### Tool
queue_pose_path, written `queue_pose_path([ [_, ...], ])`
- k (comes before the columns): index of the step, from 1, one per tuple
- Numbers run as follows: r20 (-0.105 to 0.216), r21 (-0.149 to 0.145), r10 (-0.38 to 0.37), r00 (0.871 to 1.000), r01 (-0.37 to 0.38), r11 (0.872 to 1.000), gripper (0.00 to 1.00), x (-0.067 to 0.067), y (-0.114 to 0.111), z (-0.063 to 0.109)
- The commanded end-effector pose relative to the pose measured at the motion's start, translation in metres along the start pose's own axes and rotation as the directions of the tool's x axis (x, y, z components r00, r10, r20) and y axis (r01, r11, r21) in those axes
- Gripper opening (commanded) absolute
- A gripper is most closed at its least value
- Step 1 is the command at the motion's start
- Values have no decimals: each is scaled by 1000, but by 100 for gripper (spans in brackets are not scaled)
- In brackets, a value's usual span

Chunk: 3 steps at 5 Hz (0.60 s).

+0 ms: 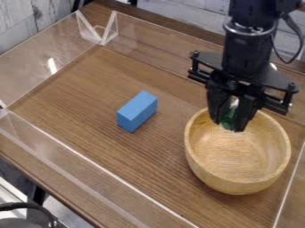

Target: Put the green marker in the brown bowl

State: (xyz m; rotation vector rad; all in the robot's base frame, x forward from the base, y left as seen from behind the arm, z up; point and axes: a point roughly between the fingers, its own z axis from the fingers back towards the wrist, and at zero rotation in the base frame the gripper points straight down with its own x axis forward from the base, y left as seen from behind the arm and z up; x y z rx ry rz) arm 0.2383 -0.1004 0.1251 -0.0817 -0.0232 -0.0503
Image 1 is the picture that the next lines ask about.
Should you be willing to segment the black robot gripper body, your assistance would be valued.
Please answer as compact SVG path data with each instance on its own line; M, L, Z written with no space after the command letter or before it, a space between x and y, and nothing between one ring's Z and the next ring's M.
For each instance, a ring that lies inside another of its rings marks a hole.
M188 78L204 84L212 78L227 87L231 98L251 95L259 100L259 108L279 114L289 112L293 95L299 85L273 69L270 54L275 49L277 26L246 26L234 20L223 24L223 52L190 53Z

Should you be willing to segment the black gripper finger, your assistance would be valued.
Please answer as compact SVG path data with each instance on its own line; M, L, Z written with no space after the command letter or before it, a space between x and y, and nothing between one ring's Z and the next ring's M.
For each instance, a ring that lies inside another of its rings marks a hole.
M210 118L215 124L219 124L230 109L231 94L223 83L216 82L212 78L207 83L206 94Z
M234 131L243 132L249 121L253 119L259 108L259 100L245 95L238 99L238 105L234 111Z

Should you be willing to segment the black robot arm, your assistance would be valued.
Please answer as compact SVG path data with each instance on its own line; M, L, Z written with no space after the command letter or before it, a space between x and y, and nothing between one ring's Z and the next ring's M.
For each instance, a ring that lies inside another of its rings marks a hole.
M242 132L258 110L289 112L299 83L273 69L278 22L286 22L298 38L302 31L289 14L301 0L230 0L223 22L222 53L192 51L188 78L204 84L208 114L214 123L231 117L229 129Z

